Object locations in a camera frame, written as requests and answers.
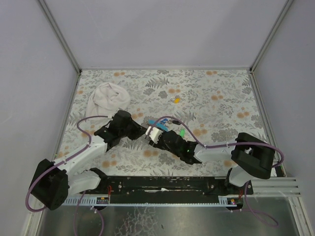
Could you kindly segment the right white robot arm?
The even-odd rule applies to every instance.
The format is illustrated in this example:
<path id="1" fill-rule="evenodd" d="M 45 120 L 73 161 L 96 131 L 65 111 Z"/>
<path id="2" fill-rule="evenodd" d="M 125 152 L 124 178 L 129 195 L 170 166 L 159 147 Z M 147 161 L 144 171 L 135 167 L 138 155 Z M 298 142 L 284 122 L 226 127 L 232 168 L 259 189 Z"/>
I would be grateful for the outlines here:
<path id="1" fill-rule="evenodd" d="M 193 165 L 211 161 L 232 160 L 236 166 L 227 174 L 227 182 L 242 187 L 254 179 L 269 179 L 273 168 L 273 147 L 247 133 L 239 133 L 235 140 L 210 146 L 186 141 L 174 131 L 149 127 L 146 131 L 149 145 L 168 151 L 181 161 Z"/>

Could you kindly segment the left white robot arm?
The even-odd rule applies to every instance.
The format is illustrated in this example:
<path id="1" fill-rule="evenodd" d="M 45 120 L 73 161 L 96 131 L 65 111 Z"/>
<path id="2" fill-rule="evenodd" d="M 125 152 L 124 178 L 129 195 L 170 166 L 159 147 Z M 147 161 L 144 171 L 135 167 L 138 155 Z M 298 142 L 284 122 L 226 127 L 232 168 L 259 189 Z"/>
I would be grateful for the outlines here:
<path id="1" fill-rule="evenodd" d="M 69 195 L 85 190 L 96 189 L 104 175 L 98 169 L 77 174 L 84 165 L 119 144 L 127 137 L 136 140 L 146 133 L 147 129 L 135 122 L 131 114 L 119 110 L 111 120 L 94 134 L 88 135 L 88 142 L 61 159 L 60 162 L 42 160 L 34 173 L 25 205 L 31 212 L 37 212 L 29 204 L 30 196 L 39 200 L 44 208 L 59 208 Z"/>

